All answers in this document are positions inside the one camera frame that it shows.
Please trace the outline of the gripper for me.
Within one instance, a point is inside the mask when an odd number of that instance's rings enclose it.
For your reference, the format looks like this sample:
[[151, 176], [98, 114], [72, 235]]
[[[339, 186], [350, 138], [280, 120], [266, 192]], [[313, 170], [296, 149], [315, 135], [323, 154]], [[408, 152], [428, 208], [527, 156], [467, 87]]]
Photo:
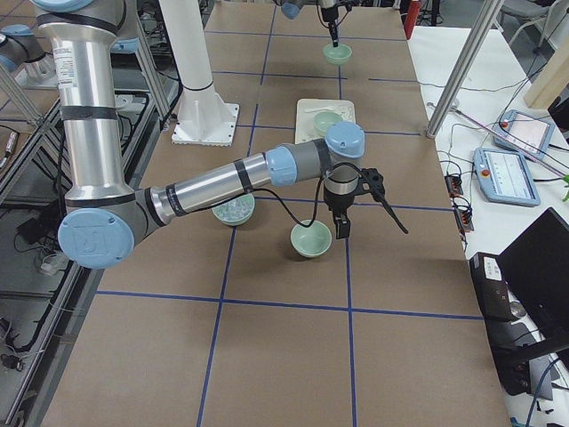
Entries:
[[325, 179], [324, 201], [333, 214], [335, 238], [349, 238], [351, 222], [347, 216], [353, 204], [359, 174], [354, 169], [335, 169]]
[[330, 38], [333, 47], [339, 46], [339, 32], [337, 26], [337, 19], [339, 18], [339, 1], [338, 0], [320, 0], [319, 1], [321, 16], [323, 22], [328, 24]]

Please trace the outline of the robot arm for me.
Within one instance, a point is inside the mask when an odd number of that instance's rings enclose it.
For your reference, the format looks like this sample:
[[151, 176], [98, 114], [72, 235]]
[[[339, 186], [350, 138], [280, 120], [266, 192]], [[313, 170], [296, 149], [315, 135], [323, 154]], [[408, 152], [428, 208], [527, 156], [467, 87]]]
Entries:
[[318, 179], [317, 195], [333, 214], [337, 237], [346, 238], [365, 153], [364, 130], [350, 121], [321, 139], [282, 144], [186, 181], [146, 189], [126, 183], [111, 50], [134, 42], [135, 9], [131, 1], [35, 2], [38, 27], [52, 44], [71, 171], [58, 229], [62, 252], [104, 270], [177, 217], [311, 179]]
[[[276, 1], [281, 13], [289, 20], [294, 20], [298, 17], [302, 9], [309, 3], [309, 1], [302, 0], [284, 0]], [[338, 47], [339, 40], [339, 7], [340, 2], [335, 0], [318, 0], [316, 1], [317, 17], [320, 24], [328, 30], [332, 46]]]

